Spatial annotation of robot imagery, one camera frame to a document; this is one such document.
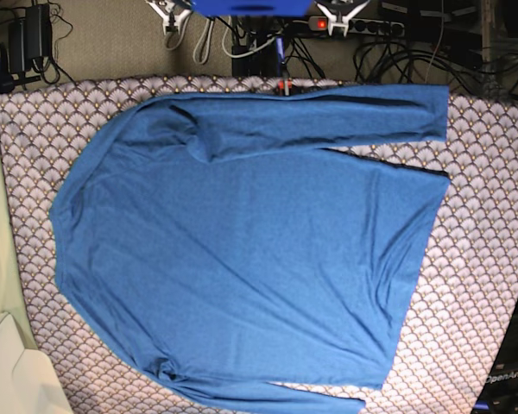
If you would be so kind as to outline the black power strip red switch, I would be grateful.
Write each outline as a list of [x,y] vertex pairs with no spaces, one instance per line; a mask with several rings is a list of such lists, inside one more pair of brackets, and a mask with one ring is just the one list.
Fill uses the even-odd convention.
[[329,33],[329,20],[325,16],[310,16],[306,22],[313,32],[326,32],[329,35],[370,35],[396,38],[404,38],[406,35],[405,25],[400,22],[353,18],[348,22],[346,33],[344,33],[343,27],[334,27],[332,32]]

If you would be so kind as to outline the red black table clamp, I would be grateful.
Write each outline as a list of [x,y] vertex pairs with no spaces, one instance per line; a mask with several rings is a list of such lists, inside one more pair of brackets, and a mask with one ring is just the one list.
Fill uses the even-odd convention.
[[289,78],[282,78],[277,86],[280,96],[289,97],[292,93],[292,81]]

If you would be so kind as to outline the fan-patterned table cloth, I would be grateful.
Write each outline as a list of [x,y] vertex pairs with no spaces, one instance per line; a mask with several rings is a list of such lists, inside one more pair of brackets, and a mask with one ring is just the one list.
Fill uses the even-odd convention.
[[[48,211],[95,133],[152,97],[271,92],[274,78],[87,80],[0,96],[0,152],[28,322],[77,413],[201,413],[124,365],[54,283]],[[394,364],[379,391],[325,386],[368,413],[468,413],[483,390],[518,299],[518,105],[452,95],[446,142],[353,153],[449,175]]]

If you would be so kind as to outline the white plastic bin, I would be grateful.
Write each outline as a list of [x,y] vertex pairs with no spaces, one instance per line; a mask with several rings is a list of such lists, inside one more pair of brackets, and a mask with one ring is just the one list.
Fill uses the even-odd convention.
[[8,313],[0,315],[0,413],[71,413],[46,354],[26,348]]

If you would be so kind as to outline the blue long-sleeve T-shirt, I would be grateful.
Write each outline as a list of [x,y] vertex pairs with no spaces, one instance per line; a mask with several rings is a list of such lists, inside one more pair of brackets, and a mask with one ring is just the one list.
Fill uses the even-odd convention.
[[50,210],[60,292],[123,362],[202,405],[356,413],[298,383],[389,374],[443,172],[344,153],[446,138],[441,85],[156,97],[108,121]]

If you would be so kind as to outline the black OpenArm case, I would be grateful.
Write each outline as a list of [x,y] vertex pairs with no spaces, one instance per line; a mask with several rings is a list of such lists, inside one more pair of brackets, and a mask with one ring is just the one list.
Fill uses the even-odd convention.
[[473,413],[518,413],[518,300]]

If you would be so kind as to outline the black power adapter brick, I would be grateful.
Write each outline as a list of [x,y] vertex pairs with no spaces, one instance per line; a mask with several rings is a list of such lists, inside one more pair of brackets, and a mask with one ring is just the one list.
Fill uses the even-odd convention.
[[25,46],[29,60],[47,58],[52,54],[50,5],[38,3],[25,12]]

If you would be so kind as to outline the blue box at top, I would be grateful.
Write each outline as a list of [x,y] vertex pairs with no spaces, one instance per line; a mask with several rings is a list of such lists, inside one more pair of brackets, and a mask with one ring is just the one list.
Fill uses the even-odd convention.
[[303,16],[311,0],[196,0],[203,16]]

